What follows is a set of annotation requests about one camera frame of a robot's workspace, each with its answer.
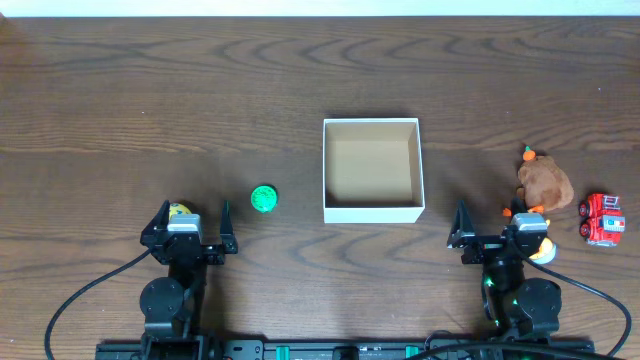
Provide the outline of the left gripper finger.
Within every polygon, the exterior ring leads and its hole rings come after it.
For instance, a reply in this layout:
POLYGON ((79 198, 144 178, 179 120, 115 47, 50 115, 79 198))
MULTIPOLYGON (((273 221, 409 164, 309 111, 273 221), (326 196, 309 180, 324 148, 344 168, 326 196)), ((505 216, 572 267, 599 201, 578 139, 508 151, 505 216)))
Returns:
POLYGON ((219 235, 223 244, 235 243, 235 234, 231 221, 230 204, 228 201, 224 201, 223 204, 219 235))
POLYGON ((165 200, 152 220, 141 232, 142 238, 155 237, 157 231, 164 231, 169 222, 170 202, 165 200))

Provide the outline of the yellow ball with blue letters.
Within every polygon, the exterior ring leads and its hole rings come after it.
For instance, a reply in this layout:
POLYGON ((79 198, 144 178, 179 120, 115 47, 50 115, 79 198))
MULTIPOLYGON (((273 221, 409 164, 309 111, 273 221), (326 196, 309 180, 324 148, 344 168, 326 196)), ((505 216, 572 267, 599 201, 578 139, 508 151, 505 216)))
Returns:
POLYGON ((184 204, 171 203, 169 205, 169 218, 175 215, 190 215, 192 211, 184 204))

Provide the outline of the brown plush toy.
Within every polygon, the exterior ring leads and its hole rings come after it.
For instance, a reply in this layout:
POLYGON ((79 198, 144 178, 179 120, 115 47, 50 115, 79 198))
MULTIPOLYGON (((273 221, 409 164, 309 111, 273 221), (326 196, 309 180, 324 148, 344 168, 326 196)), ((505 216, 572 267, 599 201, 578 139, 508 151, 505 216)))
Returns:
POLYGON ((522 159, 516 197, 523 202, 526 212, 542 214, 564 208, 573 201, 574 188, 551 156, 538 155, 526 146, 522 159))

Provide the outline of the orange and blue duck toy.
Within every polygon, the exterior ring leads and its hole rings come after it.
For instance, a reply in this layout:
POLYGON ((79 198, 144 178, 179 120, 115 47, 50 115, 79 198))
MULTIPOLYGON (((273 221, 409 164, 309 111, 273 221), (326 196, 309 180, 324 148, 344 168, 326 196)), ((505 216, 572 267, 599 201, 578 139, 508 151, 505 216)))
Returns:
MULTIPOLYGON (((540 226, 538 226, 538 228, 540 229, 535 229, 534 230, 534 235, 538 236, 538 235, 542 235, 542 230, 547 231, 548 230, 548 226, 550 224, 550 220, 546 220, 543 217, 540 217, 540 219, 536 219, 536 220, 541 220, 545 223, 544 225, 544 229, 542 229, 540 226)), ((535 243, 539 242, 539 246, 536 250, 535 253, 532 253, 531 255, 528 256, 528 259, 538 265, 544 265, 544 264, 548 264, 551 261, 554 260, 556 253, 557 253, 557 246, 556 244, 546 235, 547 233, 545 232, 545 236, 543 237, 543 239, 541 240, 535 240, 535 243)))

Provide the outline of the green ridged disc toy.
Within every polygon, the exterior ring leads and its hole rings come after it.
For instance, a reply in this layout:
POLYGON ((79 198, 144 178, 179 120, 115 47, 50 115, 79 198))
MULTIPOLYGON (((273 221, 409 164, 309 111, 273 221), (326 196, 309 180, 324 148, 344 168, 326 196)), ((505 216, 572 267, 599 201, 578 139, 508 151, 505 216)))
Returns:
POLYGON ((250 201, 258 212, 272 212, 278 204, 277 190, 271 185, 257 186, 251 193, 250 201))

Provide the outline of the red toy fire truck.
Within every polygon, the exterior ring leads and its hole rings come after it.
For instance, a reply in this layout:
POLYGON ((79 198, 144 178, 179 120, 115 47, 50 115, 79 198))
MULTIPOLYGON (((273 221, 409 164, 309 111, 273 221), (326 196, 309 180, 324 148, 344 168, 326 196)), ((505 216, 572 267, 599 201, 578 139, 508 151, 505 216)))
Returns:
POLYGON ((579 233, 591 246, 616 247, 625 231, 626 219, 618 196, 593 193, 579 205, 583 218, 579 233))

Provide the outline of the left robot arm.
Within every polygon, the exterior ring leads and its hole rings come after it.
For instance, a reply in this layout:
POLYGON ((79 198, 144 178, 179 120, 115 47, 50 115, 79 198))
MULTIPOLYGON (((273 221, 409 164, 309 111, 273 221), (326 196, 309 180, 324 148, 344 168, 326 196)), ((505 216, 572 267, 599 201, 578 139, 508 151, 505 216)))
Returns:
POLYGON ((142 230, 140 243, 150 255, 168 267, 168 275, 150 281, 140 295, 145 317, 141 357, 143 359, 220 359, 221 341, 200 328, 207 284, 207 269, 222 265, 225 257, 238 252, 225 202, 220 219, 220 241, 202 242, 198 214, 171 212, 164 202, 142 230))

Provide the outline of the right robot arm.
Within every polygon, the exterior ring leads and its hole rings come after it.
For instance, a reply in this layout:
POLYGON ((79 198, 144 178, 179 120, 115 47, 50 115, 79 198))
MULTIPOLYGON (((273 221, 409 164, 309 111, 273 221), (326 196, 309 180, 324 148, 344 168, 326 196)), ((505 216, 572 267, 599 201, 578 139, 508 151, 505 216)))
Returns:
POLYGON ((537 339, 559 329, 559 285, 526 278, 524 264, 540 250, 548 226, 539 213, 516 213, 499 235, 478 235, 459 202, 447 246, 461 249, 464 265, 482 267, 483 307, 506 340, 537 339))

